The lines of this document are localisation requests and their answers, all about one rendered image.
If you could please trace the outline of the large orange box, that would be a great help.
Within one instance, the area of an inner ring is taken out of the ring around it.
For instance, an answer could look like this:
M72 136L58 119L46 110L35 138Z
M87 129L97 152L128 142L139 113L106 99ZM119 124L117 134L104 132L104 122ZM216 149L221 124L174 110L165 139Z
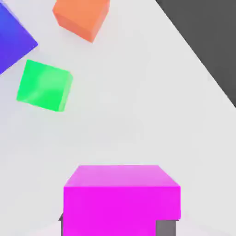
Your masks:
M53 13L59 26L92 43L109 6L110 0L56 0Z

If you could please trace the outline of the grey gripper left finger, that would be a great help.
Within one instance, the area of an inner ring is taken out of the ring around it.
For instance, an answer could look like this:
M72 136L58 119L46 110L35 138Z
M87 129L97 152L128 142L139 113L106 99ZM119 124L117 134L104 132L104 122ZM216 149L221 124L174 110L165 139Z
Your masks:
M48 226L42 233L42 236L63 236L63 213L58 221Z

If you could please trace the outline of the small magenta cube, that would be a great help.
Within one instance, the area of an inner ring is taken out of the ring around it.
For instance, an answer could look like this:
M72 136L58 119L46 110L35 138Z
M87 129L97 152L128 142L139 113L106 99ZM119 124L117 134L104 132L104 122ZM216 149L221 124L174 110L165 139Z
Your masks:
M63 236L155 236L180 217L180 185L158 165L81 165L64 186Z

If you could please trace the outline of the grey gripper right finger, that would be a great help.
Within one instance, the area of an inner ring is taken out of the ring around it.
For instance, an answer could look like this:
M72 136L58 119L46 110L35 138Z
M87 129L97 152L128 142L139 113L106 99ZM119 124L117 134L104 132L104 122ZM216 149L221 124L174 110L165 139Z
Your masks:
M155 236L198 236L198 230L183 220L157 220Z

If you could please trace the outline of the large blue box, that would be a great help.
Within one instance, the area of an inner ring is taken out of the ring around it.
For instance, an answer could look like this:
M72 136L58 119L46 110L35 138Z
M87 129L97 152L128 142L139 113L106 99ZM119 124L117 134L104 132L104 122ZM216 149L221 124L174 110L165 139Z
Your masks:
M0 1L0 74L37 46L33 36Z

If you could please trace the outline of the small green cube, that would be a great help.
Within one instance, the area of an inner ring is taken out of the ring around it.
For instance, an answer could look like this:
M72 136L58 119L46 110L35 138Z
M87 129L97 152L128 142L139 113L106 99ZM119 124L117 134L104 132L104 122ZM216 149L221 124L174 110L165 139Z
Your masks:
M56 112L65 110L73 76L60 68L27 60L17 101Z

